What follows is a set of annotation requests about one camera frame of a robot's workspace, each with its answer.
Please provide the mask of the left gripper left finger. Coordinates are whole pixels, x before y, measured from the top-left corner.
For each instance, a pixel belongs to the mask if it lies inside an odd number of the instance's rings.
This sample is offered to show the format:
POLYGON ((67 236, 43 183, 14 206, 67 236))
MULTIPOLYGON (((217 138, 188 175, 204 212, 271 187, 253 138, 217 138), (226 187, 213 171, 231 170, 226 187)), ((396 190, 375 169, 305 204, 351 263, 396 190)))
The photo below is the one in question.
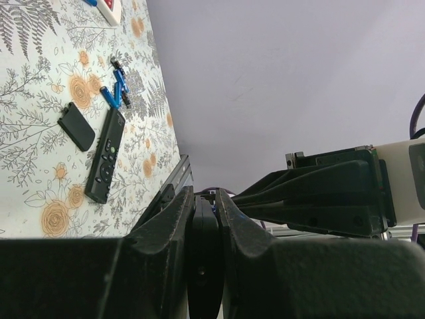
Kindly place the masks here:
POLYGON ((3 239, 2 318, 185 318, 184 187, 122 238, 3 239))

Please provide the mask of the plain black remote control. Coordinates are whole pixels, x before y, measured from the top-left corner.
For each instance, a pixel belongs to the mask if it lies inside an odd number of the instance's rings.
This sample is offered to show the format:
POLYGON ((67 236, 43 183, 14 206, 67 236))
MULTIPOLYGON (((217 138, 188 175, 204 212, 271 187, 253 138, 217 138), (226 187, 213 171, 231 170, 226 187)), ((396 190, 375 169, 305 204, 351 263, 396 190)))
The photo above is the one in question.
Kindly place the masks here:
POLYGON ((223 245, 210 203, 195 197, 187 253, 190 318, 216 318, 224 286, 223 245))

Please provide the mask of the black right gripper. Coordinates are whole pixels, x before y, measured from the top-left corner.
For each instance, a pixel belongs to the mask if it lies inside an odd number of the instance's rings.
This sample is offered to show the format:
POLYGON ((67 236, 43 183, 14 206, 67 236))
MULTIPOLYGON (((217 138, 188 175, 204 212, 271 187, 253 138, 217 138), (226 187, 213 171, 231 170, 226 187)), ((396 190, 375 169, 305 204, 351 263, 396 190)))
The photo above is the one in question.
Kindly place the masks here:
POLYGON ((247 216, 342 237, 378 237, 396 225, 386 163, 374 147, 296 152, 286 154, 286 163, 288 169, 232 198, 237 205, 267 203, 246 206, 247 216))

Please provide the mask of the black battery cover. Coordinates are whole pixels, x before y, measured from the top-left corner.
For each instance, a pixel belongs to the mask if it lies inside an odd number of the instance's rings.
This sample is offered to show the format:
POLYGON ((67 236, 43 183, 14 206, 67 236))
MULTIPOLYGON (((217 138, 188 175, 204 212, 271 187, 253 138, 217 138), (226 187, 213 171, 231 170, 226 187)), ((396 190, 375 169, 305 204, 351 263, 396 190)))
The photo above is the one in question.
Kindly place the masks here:
POLYGON ((81 152, 90 149, 95 133, 75 103, 68 103, 57 123, 81 152))

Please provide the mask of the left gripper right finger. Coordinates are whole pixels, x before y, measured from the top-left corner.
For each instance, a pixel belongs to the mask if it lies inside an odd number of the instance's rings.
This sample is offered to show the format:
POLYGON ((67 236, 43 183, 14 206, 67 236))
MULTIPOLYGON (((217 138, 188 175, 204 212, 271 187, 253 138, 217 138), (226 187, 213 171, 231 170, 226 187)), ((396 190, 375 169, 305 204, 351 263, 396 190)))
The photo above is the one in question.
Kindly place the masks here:
POLYGON ((216 193, 225 318, 423 318, 424 250, 406 241, 279 239, 216 193))

